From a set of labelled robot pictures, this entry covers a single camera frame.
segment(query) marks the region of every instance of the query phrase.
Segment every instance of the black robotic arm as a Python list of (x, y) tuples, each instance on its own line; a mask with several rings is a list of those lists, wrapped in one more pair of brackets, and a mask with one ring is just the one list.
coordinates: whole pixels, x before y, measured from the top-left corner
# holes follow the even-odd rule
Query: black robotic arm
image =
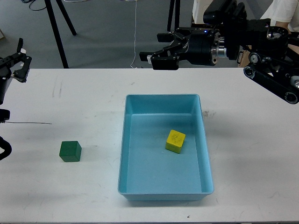
[(250, 52), (244, 74), (290, 104), (299, 101), (299, 55), (288, 44), (299, 46), (297, 36), (270, 19), (247, 20), (245, 5), (236, 0), (214, 0), (204, 13), (206, 24), (158, 34), (170, 45), (156, 52), (140, 52), (155, 70), (177, 70), (179, 61), (214, 66), (221, 57), (238, 60), (240, 46)]
[[(18, 80), (21, 83), (26, 82), (31, 57), (21, 52), (22, 47), (23, 39), (20, 38), (16, 53), (5, 58), (0, 58), (0, 105), (3, 104), (6, 90), (10, 82), (12, 81), (12, 78)], [(19, 62), (23, 62), (22, 68), (19, 70), (15, 70), (12, 73), (10, 69)], [(9, 120), (9, 117), (10, 111), (0, 109), (0, 123), (4, 123), (6, 120)], [(0, 154), (0, 160), (2, 160), (10, 155), (12, 148), (10, 144), (2, 137), (0, 137), (0, 147), (4, 150), (4, 152)]]

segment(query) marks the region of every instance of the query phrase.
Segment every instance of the table surface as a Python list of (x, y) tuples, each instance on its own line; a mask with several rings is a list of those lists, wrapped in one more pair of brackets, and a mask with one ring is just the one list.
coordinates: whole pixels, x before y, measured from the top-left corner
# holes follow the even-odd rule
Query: table surface
[[(196, 93), (215, 191), (201, 201), (130, 202), (117, 191), (125, 97)], [(31, 69), (13, 81), (0, 136), (0, 223), (299, 220), (299, 105), (242, 69)], [(81, 161), (59, 157), (77, 140)]]

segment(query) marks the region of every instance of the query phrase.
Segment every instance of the person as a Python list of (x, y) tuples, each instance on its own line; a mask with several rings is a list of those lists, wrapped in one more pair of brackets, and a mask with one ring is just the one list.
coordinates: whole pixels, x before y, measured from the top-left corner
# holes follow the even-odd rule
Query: person
[[(291, 32), (299, 32), (299, 0), (273, 0), (261, 19), (271, 19), (270, 26), (283, 27)], [(288, 47), (299, 54), (299, 47)]]

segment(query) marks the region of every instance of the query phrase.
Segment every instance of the plastic storage bin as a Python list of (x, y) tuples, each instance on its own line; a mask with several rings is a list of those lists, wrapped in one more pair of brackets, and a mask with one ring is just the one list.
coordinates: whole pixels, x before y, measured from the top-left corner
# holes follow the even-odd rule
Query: plastic storage bin
[[(180, 154), (165, 149), (186, 134)], [(128, 95), (118, 191), (128, 200), (200, 200), (214, 191), (198, 95)]]

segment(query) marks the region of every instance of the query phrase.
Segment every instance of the tripod leg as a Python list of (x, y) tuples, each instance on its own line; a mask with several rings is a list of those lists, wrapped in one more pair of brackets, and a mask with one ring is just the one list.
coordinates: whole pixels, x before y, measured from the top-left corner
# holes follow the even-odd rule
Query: tripod leg
[(172, 22), (172, 16), (173, 16), (174, 2), (175, 2), (175, 0), (170, 0), (168, 22), (167, 22), (167, 31), (168, 32), (171, 30), (171, 22)]
[(57, 2), (58, 6), (60, 8), (60, 11), (62, 12), (62, 15), (64, 15), (64, 19), (65, 19), (67, 25), (69, 26), (69, 28), (71, 30), (71, 33), (75, 36), (77, 33), (76, 33), (75, 28), (74, 28), (74, 26), (71, 22), (71, 19), (69, 18), (69, 15), (67, 14), (67, 12), (65, 10), (65, 7), (64, 7), (62, 1), (61, 0), (56, 0), (56, 2)]
[(64, 47), (63, 47), (62, 42), (61, 42), (61, 38), (60, 38), (59, 30), (58, 30), (58, 27), (57, 27), (57, 23), (56, 23), (56, 20), (55, 20), (51, 0), (45, 0), (45, 4), (46, 4), (46, 7), (47, 7), (48, 15), (49, 15), (49, 18), (50, 18), (51, 26), (52, 26), (53, 33), (54, 33), (54, 36), (55, 36), (55, 40), (56, 40), (56, 44), (57, 44), (58, 51), (59, 51), (59, 54), (60, 54), (60, 58), (61, 58), (61, 61), (62, 61), (62, 65), (64, 66), (65, 69), (68, 69), (69, 66), (67, 64), (67, 60), (66, 60), (66, 57), (65, 57)]
[(181, 0), (176, 0), (176, 12), (174, 14), (174, 29), (179, 27), (179, 14), (180, 14)]

